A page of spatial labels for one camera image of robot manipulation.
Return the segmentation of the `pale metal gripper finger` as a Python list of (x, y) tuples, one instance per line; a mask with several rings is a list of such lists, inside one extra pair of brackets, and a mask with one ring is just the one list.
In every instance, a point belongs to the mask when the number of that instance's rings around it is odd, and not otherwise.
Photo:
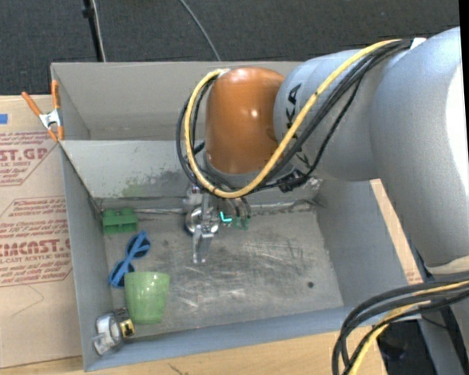
[(201, 230), (195, 229), (192, 235), (192, 259), (194, 264), (201, 264), (205, 261), (204, 253), (202, 252), (202, 241), (203, 241), (203, 234)]
[(210, 250), (211, 243), (213, 241), (214, 234), (213, 233), (203, 233), (201, 235), (201, 257), (202, 262), (206, 262), (207, 255)]

